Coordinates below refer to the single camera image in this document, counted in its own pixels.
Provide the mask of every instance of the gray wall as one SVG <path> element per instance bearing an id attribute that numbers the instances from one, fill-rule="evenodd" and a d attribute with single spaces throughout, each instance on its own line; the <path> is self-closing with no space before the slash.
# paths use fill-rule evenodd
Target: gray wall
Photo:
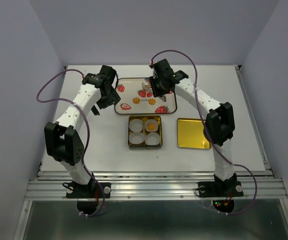
<path id="1" fill-rule="evenodd" d="M 170 48 L 223 65 L 244 62 L 278 0 L 30 2 L 66 64 L 147 64 Z"/>
<path id="2" fill-rule="evenodd" d="M 242 75 L 270 164 L 288 192 L 288 0 L 277 5 Z"/>
<path id="3" fill-rule="evenodd" d="M 35 95 L 62 64 L 28 0 L 0 0 L 0 240 L 12 239 L 54 105 Z M 57 96 L 61 80 L 43 95 Z"/>

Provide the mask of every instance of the white table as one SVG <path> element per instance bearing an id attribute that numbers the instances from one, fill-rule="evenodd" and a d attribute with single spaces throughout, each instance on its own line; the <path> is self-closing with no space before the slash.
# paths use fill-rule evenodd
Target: white table
<path id="1" fill-rule="evenodd" d="M 99 65 L 70 65 L 84 73 L 98 73 Z M 148 77 L 152 70 L 146 65 L 113 65 L 120 78 Z M 173 65 L 173 70 L 183 70 L 194 79 L 192 66 Z M 197 66 L 198 87 L 220 102 L 230 102 L 234 108 L 236 130 L 232 144 L 232 161 L 247 166 L 252 171 L 264 171 L 263 157 L 247 110 L 235 67 Z M 81 84 L 80 74 L 68 72 L 60 97 L 74 99 Z M 177 118 L 199 118 L 197 110 L 177 96 L 178 109 L 173 114 L 162 115 L 163 147 L 160 150 L 129 150 L 127 145 L 128 116 L 118 115 L 113 106 L 100 110 L 100 116 L 88 115 L 90 145 L 85 163 L 91 171 L 101 172 L 212 172 L 215 169 L 212 150 L 185 149 L 177 145 Z M 55 118 L 61 116 L 67 103 L 60 102 Z M 80 131 L 85 142 L 85 124 Z M 61 172 L 64 167 L 44 153 L 41 171 Z"/>

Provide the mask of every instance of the tray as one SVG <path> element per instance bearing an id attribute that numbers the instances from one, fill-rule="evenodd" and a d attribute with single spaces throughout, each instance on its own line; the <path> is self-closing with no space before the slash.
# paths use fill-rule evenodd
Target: tray
<path id="1" fill-rule="evenodd" d="M 178 147 L 190 149 L 210 149 L 210 142 L 204 136 L 204 126 L 200 119 L 179 118 L 177 120 Z"/>
<path id="2" fill-rule="evenodd" d="M 149 87 L 149 78 L 121 78 L 118 83 L 117 93 L 120 102 L 115 106 L 118 114 L 172 114 L 177 110 L 176 95 L 171 92 L 166 101 L 155 98 L 152 93 L 143 87 Z"/>
<path id="3" fill-rule="evenodd" d="M 139 133 L 144 133 L 145 136 L 147 136 L 149 133 L 157 133 L 160 136 L 160 142 L 157 145 L 147 145 L 145 142 L 139 143 L 139 144 L 133 144 L 129 141 L 129 136 L 133 133 L 133 131 L 129 128 L 129 123 L 134 119 L 140 119 L 143 121 L 143 124 L 145 125 L 145 122 L 147 120 L 155 120 L 158 123 L 158 128 L 154 131 L 147 131 L 145 127 L 142 131 Z M 163 134 L 162 134 L 162 119 L 158 115 L 153 116 L 129 116 L 128 118 L 128 146 L 131 150 L 155 150 L 155 149 L 161 149 L 163 146 Z"/>

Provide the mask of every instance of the white bowl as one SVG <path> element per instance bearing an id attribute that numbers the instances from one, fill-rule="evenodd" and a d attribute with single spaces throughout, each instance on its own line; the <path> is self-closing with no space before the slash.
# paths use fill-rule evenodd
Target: white bowl
<path id="1" fill-rule="evenodd" d="M 139 133 L 143 130 L 143 127 L 144 123 L 141 119 L 136 118 L 129 122 L 129 129 L 132 132 Z"/>
<path id="2" fill-rule="evenodd" d="M 133 132 L 129 135 L 129 142 L 131 144 L 141 144 L 145 140 L 145 135 L 142 132 Z"/>
<path id="3" fill-rule="evenodd" d="M 145 144 L 158 145 L 160 143 L 160 136 L 156 132 L 151 132 L 145 137 Z"/>
<path id="4" fill-rule="evenodd" d="M 148 125 L 149 124 L 153 124 L 155 126 L 154 130 L 148 130 Z M 145 121 L 145 129 L 148 132 L 155 132 L 158 130 L 158 122 L 156 120 L 153 119 L 148 119 L 147 121 Z"/>

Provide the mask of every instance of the strawberry tray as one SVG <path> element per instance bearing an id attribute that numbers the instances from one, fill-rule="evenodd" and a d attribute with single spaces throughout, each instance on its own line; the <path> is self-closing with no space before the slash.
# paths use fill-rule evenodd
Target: strawberry tray
<path id="1" fill-rule="evenodd" d="M 172 114 L 177 110 L 176 95 L 171 92 L 166 101 L 145 89 L 151 88 L 149 78 L 121 78 L 118 83 L 117 93 L 120 102 L 115 106 L 118 114 Z"/>

